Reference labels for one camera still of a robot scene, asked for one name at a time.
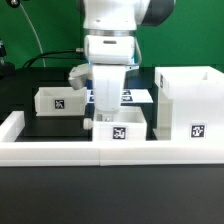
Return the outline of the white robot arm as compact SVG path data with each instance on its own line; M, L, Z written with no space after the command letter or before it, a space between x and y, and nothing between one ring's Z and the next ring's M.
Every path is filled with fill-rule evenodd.
M141 64L139 26L158 26L176 0L77 0L84 16L84 52L91 66L95 113L111 121L119 112L127 70Z

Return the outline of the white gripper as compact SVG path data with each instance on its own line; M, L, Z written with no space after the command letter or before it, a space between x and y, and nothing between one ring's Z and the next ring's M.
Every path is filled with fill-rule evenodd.
M117 113L121 105L126 67L94 65L92 72L95 109L103 113L102 121L112 122L112 114Z

